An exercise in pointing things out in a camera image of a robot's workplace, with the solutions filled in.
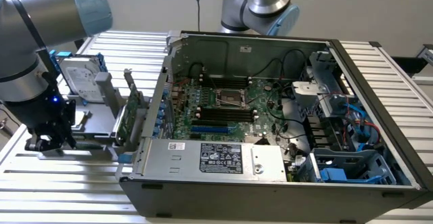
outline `metal frame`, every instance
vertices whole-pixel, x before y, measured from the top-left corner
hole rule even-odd
[[[416,206],[420,203],[416,200],[421,197],[426,191],[430,191],[430,183],[433,183],[433,176],[425,167],[413,147],[410,146],[408,139],[405,138],[389,112],[382,105],[380,98],[377,97],[374,90],[372,89],[366,79],[362,76],[357,65],[354,64],[341,42],[338,40],[323,40],[323,39],[299,39],[299,38],[279,38],[269,36],[257,35],[227,35],[221,33],[207,33],[207,32],[183,32],[182,38],[187,38],[190,35],[197,36],[231,36],[241,37],[246,39],[262,39],[273,41],[299,41],[299,42],[313,42],[323,43],[327,45],[330,52],[338,62],[344,74],[349,78],[349,82],[354,88],[354,91],[366,107],[366,110],[372,119],[378,124],[382,135],[385,136],[385,142],[393,152],[396,160],[400,162],[402,169],[405,169],[405,174],[410,179],[412,186],[384,186],[384,185],[362,185],[362,184],[322,184],[322,183],[275,183],[275,182],[258,182],[258,183],[242,183],[239,181],[230,180],[214,180],[209,182],[194,181],[179,181],[174,179],[163,178],[147,178],[140,175],[143,167],[146,164],[146,155],[148,154],[148,149],[151,148],[151,139],[144,139],[142,142],[138,154],[134,172],[128,177],[120,179],[120,186],[126,191],[138,211],[144,216],[159,216],[159,217],[179,217],[179,218],[230,218],[230,219],[249,219],[249,220],[294,220],[294,221],[317,221],[317,222],[339,222],[339,223],[364,223],[365,221],[374,218],[378,212],[385,212],[390,207],[390,202],[386,198],[393,197],[393,204],[406,206]],[[229,197],[227,193],[234,193],[237,190],[237,196],[241,200],[235,201],[237,205],[242,205],[245,211],[242,213],[234,212],[237,209],[234,204],[226,203],[221,196]],[[314,193],[317,196],[306,197],[307,193]],[[205,208],[207,203],[203,201],[202,196],[205,191],[210,194],[209,201],[211,206],[219,206],[219,211],[227,213],[227,215],[221,216],[215,213],[213,208]],[[278,195],[269,195],[271,192],[279,192]],[[325,199],[317,198],[322,194],[335,194],[334,201],[338,203],[338,207],[326,206]],[[365,199],[364,195],[377,196],[380,198],[373,198],[370,200]],[[301,208],[298,204],[287,202],[286,198],[297,197],[303,198],[298,201],[309,202],[309,207]],[[182,205],[184,200],[191,202],[190,205]],[[353,212],[354,209],[360,209],[364,206],[364,201],[380,203],[374,210],[368,210],[364,213]],[[278,210],[281,207],[289,209],[297,209],[297,213],[301,216],[293,216]],[[333,213],[334,208],[339,210],[338,213]],[[314,210],[314,216],[307,215],[310,210]]]

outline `slotted metal surface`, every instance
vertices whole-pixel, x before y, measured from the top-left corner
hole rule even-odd
[[[78,54],[104,55],[107,69],[114,77],[112,85],[119,88],[122,96],[130,95],[123,71],[131,69],[138,90],[151,97],[167,55],[166,37],[167,33],[107,31],[86,41]],[[70,87],[64,80],[59,83],[59,89],[63,95],[68,94]]]
[[[107,63],[115,61],[114,63],[120,64],[119,66],[124,63],[135,64],[142,68],[140,61],[144,61],[146,67],[152,58],[147,55],[136,57],[139,49],[134,56],[119,56],[119,54],[126,54],[127,45],[135,46],[136,40],[150,38],[152,41],[162,41],[160,36],[163,35],[107,32],[95,39],[95,46],[99,46],[99,50],[92,44],[87,44],[88,51],[103,52],[106,55],[104,48],[108,48],[107,51],[114,56],[106,56]],[[123,45],[123,53],[116,53],[116,47],[103,46],[103,44]],[[158,63],[156,60],[160,63],[162,57],[155,59],[155,63]],[[393,103],[392,99],[385,97],[385,101],[390,103],[389,107],[401,106]],[[402,120],[402,122],[429,122],[426,120],[429,118],[424,117],[421,121]],[[247,221],[154,219],[139,216],[115,180],[118,163],[110,157],[86,159],[87,152],[75,152],[79,155],[75,160],[39,160],[36,153],[24,151],[28,137],[25,127],[21,126],[0,152],[0,223],[250,223]],[[418,149],[429,151],[430,144],[426,140],[414,139],[410,142]],[[432,162],[433,158],[425,156],[425,160]],[[127,172],[131,172],[131,166],[124,168],[124,173]],[[397,209],[380,216],[369,224],[433,223],[432,209],[433,202],[416,210]]]
[[[432,100],[382,48],[360,42],[342,45],[424,163],[433,167]]]

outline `power supply label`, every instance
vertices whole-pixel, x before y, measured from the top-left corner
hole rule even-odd
[[[199,169],[207,173],[243,174],[241,145],[202,143]]]

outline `green circuit board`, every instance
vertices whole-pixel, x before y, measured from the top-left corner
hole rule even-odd
[[[142,106],[140,92],[136,90],[135,85],[131,86],[131,93],[128,97],[127,104],[123,108],[123,116],[119,124],[118,130],[118,141],[124,142],[132,132],[136,109]]]
[[[275,107],[279,99],[279,94],[275,93],[273,84],[274,82],[267,80],[257,80],[245,89],[226,89],[202,87],[197,81],[191,80],[174,87],[178,96],[174,139],[191,139],[191,133],[197,133],[191,132],[191,127],[194,126],[192,121],[198,120],[195,113],[199,106],[202,108],[257,110],[258,116],[254,122],[227,121],[229,133],[199,133],[201,140],[246,142],[247,139],[257,140],[263,135],[273,135],[273,124],[281,125],[282,123],[281,120],[270,116],[266,108],[267,99],[271,103],[275,102]],[[230,102],[234,102],[233,100],[226,100],[226,103],[219,102],[217,100],[218,94],[223,95],[223,93],[229,95],[227,97],[223,96],[225,99],[231,98],[230,95],[237,97],[243,94],[242,100],[245,105],[230,104]],[[283,116],[281,110],[273,110],[273,113],[278,117]]]

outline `blue latch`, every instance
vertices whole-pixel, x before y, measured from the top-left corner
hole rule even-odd
[[[72,52],[60,51],[56,55],[59,58],[70,58],[74,56]]]
[[[102,53],[98,53],[98,54],[96,54],[96,57],[98,57],[98,59],[99,59],[99,69],[100,69],[100,72],[108,72],[108,70],[107,70],[107,66],[106,66],[106,60],[104,60],[104,58],[103,58]]]
[[[323,182],[345,182],[345,183],[366,183],[377,184],[381,176],[374,176],[369,179],[348,179],[345,170],[341,168],[325,168],[319,171]]]
[[[58,73],[60,74],[62,71],[60,71],[60,66],[59,66],[58,59],[56,59],[56,50],[49,51],[49,60],[54,64],[54,67],[55,67]]]
[[[118,162],[124,164],[132,163],[132,154],[120,154],[118,157]]]

